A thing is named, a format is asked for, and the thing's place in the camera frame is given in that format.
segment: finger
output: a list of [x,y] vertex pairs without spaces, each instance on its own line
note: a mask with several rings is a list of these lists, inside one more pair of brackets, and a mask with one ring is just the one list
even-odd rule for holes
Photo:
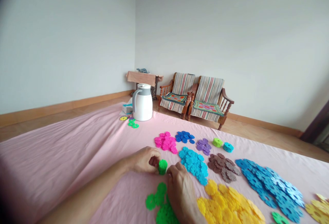
[[176,167],[178,170],[186,171],[186,168],[180,162],[176,163]]
[[161,154],[160,154],[159,150],[156,149],[156,148],[152,148],[150,156],[151,157],[153,157],[153,156],[156,157],[159,161],[161,160]]
[[145,171],[148,173],[155,173],[155,174],[159,174],[159,170],[157,167],[155,166],[151,166],[151,165],[147,165],[145,168]]
[[168,196],[171,196],[171,193],[173,192],[173,186],[174,186],[173,178],[171,175],[168,175]]
[[159,162],[156,157],[151,157],[148,164],[150,164],[151,166],[159,167]]
[[175,165],[171,165],[167,170],[167,174],[172,175],[173,180],[176,179],[178,173],[179,173],[179,170],[177,169],[177,167]]

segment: chair backrest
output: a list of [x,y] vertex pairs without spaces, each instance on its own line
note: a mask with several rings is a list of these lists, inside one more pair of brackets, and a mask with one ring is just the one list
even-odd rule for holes
[[200,76],[195,99],[217,104],[223,85],[224,79]]
[[175,73],[172,92],[178,95],[186,95],[192,89],[195,75],[188,73]]

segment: thermos handle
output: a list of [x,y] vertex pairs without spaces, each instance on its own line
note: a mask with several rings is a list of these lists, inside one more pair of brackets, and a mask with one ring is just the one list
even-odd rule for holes
[[142,90],[136,90],[134,93],[133,93],[133,112],[135,113],[136,112],[136,95],[138,92],[141,92]]

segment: tiled floor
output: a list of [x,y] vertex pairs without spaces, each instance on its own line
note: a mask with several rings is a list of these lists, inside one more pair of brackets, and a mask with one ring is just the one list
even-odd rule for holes
[[[8,140],[12,137],[18,136],[20,134],[26,133],[28,131],[50,125],[62,120],[71,119],[82,114],[90,113],[97,109],[105,108],[107,106],[119,103],[127,102],[130,99],[130,96],[120,97],[109,101],[104,101],[89,106],[72,109],[62,113],[57,113],[45,117],[41,117],[35,120],[25,121],[22,123],[14,124],[11,126],[1,127],[0,128],[0,142]],[[153,102],[153,110],[158,111],[158,102]],[[173,116],[180,117],[180,114],[167,110],[161,107],[161,113]],[[208,126],[214,129],[218,128],[218,124],[212,121],[203,120],[197,117],[191,117],[191,122]],[[312,157],[321,161],[329,162],[329,153],[324,150],[313,146],[312,144],[305,143],[298,138],[260,128],[257,126],[249,125],[239,121],[234,121],[227,119],[225,124],[222,127],[222,131],[231,133],[240,137],[248,138],[257,142],[261,142],[267,145],[271,145],[277,148],[288,150],[294,153]]]

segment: hand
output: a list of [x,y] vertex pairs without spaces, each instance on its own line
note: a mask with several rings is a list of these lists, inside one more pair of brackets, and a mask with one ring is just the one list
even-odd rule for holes
[[167,173],[168,197],[180,223],[207,223],[199,211],[193,182],[186,168],[178,162],[171,165]]
[[137,173],[159,173],[160,152],[156,148],[145,147],[126,158],[130,170]]

